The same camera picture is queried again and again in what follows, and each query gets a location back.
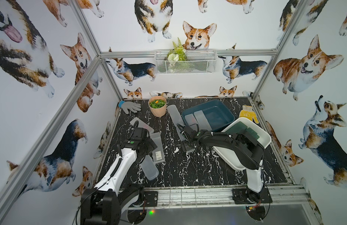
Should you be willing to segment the clear case with pencil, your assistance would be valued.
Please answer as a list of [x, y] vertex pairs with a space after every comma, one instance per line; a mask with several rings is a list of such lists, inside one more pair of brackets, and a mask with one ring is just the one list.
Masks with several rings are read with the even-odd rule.
[[202, 110], [194, 112], [194, 117], [198, 122], [200, 130], [212, 131], [212, 128]]

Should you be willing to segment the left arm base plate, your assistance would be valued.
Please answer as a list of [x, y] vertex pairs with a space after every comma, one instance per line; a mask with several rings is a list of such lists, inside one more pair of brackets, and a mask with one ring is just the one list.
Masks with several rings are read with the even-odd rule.
[[144, 191], [138, 196], [138, 200], [132, 204], [133, 207], [156, 207], [158, 204], [158, 191]]

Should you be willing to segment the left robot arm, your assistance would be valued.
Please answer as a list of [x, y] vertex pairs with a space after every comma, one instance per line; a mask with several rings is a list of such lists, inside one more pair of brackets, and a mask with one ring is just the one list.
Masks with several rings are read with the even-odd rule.
[[141, 163], [156, 148], [147, 129], [134, 128], [130, 137], [115, 146], [118, 156], [107, 173], [82, 194], [75, 224], [118, 225], [130, 205], [144, 201], [143, 186], [131, 184], [123, 191], [120, 187], [131, 166]]

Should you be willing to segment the dark green case with pens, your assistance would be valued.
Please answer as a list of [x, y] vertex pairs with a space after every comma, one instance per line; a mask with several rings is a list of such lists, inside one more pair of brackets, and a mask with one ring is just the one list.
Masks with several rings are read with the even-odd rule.
[[236, 133], [241, 132], [242, 130], [246, 130], [248, 127], [243, 123], [243, 122], [237, 122], [236, 124], [234, 124], [233, 126], [231, 126], [226, 133], [233, 135]]

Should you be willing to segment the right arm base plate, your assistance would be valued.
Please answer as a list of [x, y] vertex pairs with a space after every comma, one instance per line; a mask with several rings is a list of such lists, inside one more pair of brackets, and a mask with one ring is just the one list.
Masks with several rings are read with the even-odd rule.
[[272, 197], [267, 188], [256, 193], [248, 188], [234, 188], [232, 189], [232, 199], [235, 204], [259, 204], [259, 203], [272, 203]]

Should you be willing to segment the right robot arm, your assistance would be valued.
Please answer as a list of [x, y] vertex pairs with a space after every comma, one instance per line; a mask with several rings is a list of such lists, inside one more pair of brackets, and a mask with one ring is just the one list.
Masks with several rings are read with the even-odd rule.
[[260, 198], [264, 182], [262, 161], [265, 147], [246, 130], [234, 134], [211, 132], [205, 129], [193, 130], [190, 126], [177, 125], [180, 133], [195, 148], [220, 147], [234, 153], [247, 174], [247, 197]]

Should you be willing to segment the clear case with red pen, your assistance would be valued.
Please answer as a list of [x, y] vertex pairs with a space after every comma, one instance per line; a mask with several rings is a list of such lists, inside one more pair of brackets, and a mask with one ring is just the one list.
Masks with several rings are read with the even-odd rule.
[[185, 115], [187, 125], [195, 131], [199, 130], [198, 122], [193, 114]]

